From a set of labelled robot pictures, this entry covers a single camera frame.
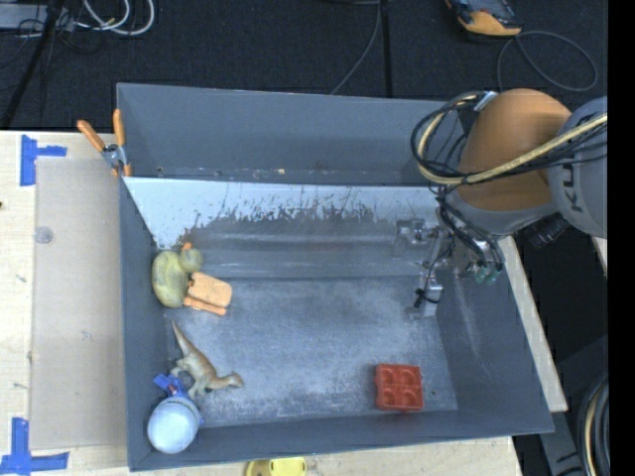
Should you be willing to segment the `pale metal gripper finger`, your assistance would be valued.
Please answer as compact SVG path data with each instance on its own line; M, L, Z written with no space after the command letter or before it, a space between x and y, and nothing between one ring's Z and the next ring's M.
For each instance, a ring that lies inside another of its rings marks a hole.
M397 259L431 259L438 252L440 229L424 219L398 220L393 241L393 257Z
M421 279L405 312L412 318L435 317L443 295L443 286L435 279Z

